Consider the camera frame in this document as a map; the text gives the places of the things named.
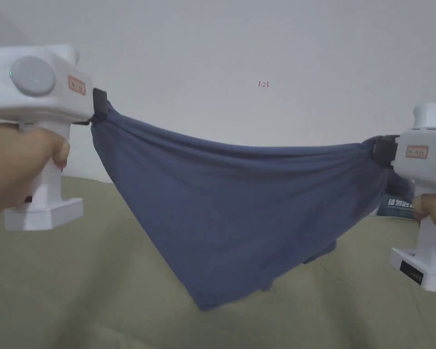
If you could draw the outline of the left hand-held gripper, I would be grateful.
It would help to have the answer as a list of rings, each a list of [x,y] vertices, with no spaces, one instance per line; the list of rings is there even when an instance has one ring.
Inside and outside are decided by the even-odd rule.
[[[78,69],[79,59],[70,45],[0,47],[0,120],[69,139],[71,125],[105,117],[107,93]],[[62,198],[61,171],[49,160],[25,203],[4,212],[4,223],[7,231],[46,231],[83,215],[81,198]]]

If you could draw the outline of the person's right hand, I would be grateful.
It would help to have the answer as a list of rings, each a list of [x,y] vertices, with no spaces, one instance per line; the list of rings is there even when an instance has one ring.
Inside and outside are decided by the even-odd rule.
[[[436,194],[422,194],[413,200],[414,217],[420,222],[425,218],[431,218],[436,226]]]

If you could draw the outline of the person's left hand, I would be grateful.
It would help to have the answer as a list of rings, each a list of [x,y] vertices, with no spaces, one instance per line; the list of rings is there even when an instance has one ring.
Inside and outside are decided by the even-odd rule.
[[[21,132],[16,124],[0,123],[0,213],[24,203],[49,160],[64,169],[69,151],[69,142],[49,130]]]

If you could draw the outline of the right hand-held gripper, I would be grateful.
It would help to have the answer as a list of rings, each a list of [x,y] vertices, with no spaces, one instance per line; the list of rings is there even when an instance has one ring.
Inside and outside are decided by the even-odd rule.
[[[435,194],[436,104],[417,105],[413,114],[413,126],[403,134],[376,141],[373,159],[411,180],[416,194]],[[416,248],[393,248],[390,263],[423,289],[436,292],[436,226],[430,217],[420,223]]]

